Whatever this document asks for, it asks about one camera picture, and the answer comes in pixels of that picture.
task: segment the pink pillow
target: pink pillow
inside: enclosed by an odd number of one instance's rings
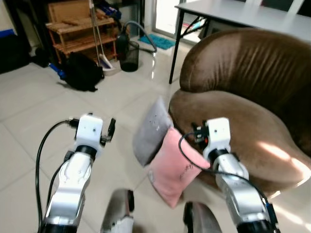
[[[178,142],[181,134],[169,128],[163,144],[153,161],[150,163],[148,177],[150,182],[165,202],[174,208],[182,191],[201,172],[191,165],[181,154]],[[197,165],[209,168],[210,164],[202,155],[193,149],[186,140],[181,143],[183,152]]]

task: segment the gray cushion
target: gray cushion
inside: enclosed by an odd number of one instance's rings
[[[148,111],[133,139],[134,154],[142,166],[149,164],[159,151],[167,130],[173,122],[162,98],[158,98]]]

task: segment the brown armchair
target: brown armchair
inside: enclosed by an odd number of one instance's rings
[[[227,117],[231,148],[266,194],[297,186],[311,169],[311,48],[257,29],[213,34],[185,58],[169,107],[181,133]],[[202,152],[190,139],[190,143]],[[206,173],[199,178],[215,185]]]

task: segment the blue doormat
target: blue doormat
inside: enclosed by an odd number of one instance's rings
[[[175,41],[165,39],[161,36],[157,36],[157,35],[153,35],[153,34],[149,34],[149,36],[154,41],[155,45],[158,48],[161,48],[163,50],[167,50],[170,47],[173,47],[175,45]],[[150,42],[146,36],[141,37],[139,40],[144,42],[144,43],[150,44]]]

